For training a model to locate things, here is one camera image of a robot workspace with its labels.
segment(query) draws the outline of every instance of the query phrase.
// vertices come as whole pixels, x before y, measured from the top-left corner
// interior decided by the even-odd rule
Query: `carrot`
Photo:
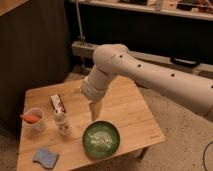
[[[20,115],[20,117],[26,121],[27,123],[29,124],[33,124],[33,123],[36,123],[38,122],[41,118],[37,115],[28,115],[28,114],[25,114],[25,115]]]

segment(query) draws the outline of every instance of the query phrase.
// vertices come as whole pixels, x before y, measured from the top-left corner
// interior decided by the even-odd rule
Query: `bowl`
[[[83,146],[92,159],[110,157],[118,149],[120,135],[110,122],[97,121],[89,125],[83,134]]]

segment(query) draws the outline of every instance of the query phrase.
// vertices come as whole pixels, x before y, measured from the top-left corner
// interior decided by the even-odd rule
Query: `table top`
[[[88,158],[82,144],[82,135],[92,121],[90,101],[76,91],[81,82],[82,80],[71,81],[26,92],[24,111],[32,107],[42,108],[45,112],[46,129],[34,132],[22,125],[17,171],[45,170],[41,165],[32,163],[32,158],[40,147],[60,154],[53,169],[55,171],[72,170],[100,161]],[[50,96],[54,94],[60,95],[68,113],[72,133],[66,137],[61,136],[54,121],[50,100]],[[120,146],[111,157],[165,140],[137,86],[124,77],[117,77],[110,85],[98,120],[111,122],[120,133]]]

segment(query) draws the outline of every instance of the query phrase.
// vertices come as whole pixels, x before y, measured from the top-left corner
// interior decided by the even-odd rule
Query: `cup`
[[[43,131],[46,128],[44,121],[44,111],[41,108],[31,108],[27,112],[25,112],[24,115],[37,115],[41,118],[36,123],[33,124],[30,124],[23,120],[24,124],[27,127],[30,127],[39,132]]]

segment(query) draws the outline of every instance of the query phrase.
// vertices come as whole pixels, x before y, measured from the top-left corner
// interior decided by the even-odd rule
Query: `black cable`
[[[213,144],[213,141],[208,143],[207,146],[205,147],[204,151],[203,151],[203,167],[204,167],[205,171],[208,171],[208,169],[206,167],[206,162],[205,162],[206,151],[211,144]]]

